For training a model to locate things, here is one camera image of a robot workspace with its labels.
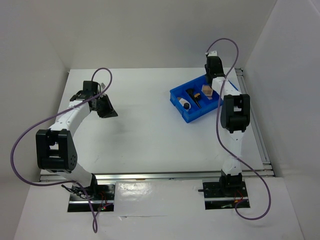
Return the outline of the brown eyeshadow palette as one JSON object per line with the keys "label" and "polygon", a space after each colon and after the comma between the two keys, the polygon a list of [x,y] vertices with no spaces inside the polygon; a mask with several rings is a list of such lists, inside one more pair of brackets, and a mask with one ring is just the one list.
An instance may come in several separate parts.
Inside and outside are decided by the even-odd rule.
{"label": "brown eyeshadow palette", "polygon": [[213,89],[209,85],[205,85],[205,84],[202,86],[201,91],[203,92],[203,94],[206,97],[212,97],[213,92],[214,92]]}

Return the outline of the thin black makeup brush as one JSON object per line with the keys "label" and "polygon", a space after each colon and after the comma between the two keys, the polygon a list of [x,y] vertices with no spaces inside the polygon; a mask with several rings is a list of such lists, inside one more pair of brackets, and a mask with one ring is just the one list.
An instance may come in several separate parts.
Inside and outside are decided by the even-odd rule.
{"label": "thin black makeup brush", "polygon": [[195,102],[195,104],[197,105],[197,107],[199,108],[199,109],[201,109],[202,107],[201,107],[201,105],[200,105],[200,103],[199,103],[199,99],[198,98],[194,98],[194,102]]}

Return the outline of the white oval makeup container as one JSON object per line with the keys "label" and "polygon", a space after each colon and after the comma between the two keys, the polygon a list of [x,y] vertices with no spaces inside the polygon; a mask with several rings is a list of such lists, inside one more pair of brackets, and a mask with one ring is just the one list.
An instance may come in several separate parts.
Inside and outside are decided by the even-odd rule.
{"label": "white oval makeup container", "polygon": [[182,106],[184,105],[184,103],[189,103],[186,99],[182,97],[178,97],[177,100]]}

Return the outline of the clear bottle black cap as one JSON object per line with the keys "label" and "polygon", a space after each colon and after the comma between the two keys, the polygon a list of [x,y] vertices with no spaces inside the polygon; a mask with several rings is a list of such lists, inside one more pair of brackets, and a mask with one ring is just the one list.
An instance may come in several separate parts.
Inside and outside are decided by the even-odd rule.
{"label": "clear bottle black cap", "polygon": [[188,110],[191,108],[191,105],[190,105],[188,102],[185,102],[185,103],[183,104],[183,108],[184,108],[186,111],[188,111]]}

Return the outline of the black fan makeup brush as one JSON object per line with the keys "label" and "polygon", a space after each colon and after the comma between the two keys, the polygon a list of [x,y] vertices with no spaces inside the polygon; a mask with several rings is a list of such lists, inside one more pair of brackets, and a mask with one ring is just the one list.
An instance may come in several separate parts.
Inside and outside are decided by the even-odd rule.
{"label": "black fan makeup brush", "polygon": [[194,97],[194,89],[193,88],[187,89],[186,92],[190,97]]}

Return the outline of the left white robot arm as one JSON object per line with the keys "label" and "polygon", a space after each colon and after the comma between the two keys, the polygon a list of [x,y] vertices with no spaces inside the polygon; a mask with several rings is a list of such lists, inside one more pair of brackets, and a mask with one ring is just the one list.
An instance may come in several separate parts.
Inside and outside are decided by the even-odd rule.
{"label": "left white robot arm", "polygon": [[108,95],[101,91],[98,82],[84,81],[82,90],[69,100],[69,111],[63,113],[48,129],[40,129],[35,135],[38,167],[68,181],[80,183],[80,192],[88,200],[97,197],[98,182],[94,174],[78,163],[73,136],[91,112],[97,112],[102,119],[118,116]]}

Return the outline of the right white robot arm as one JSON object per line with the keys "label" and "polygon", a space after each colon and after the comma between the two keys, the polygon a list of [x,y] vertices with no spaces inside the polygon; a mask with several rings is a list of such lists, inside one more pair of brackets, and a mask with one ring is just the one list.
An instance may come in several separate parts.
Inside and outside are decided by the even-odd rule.
{"label": "right white robot arm", "polygon": [[216,51],[206,54],[205,78],[220,100],[217,137],[228,149],[218,190],[223,196],[232,197],[242,188],[242,167],[238,157],[241,155],[244,132],[250,123],[250,96],[241,93],[226,79],[222,60]]}

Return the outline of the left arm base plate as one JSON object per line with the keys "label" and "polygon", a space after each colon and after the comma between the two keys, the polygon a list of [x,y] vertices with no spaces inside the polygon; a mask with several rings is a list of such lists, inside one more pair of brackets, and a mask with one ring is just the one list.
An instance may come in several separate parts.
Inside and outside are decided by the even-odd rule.
{"label": "left arm base plate", "polygon": [[[99,184],[96,193],[88,191],[89,199],[94,212],[113,212],[115,199],[115,184]],[[78,186],[65,187],[70,193],[68,202],[68,213],[90,212],[89,202]]]}

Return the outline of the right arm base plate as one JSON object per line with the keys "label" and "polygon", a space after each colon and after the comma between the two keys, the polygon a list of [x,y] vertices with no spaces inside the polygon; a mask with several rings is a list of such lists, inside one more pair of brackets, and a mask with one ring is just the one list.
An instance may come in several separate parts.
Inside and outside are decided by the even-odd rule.
{"label": "right arm base plate", "polygon": [[203,182],[202,188],[197,190],[203,194],[206,210],[225,210],[250,208],[249,195],[246,183],[236,188],[222,189],[218,182]]}

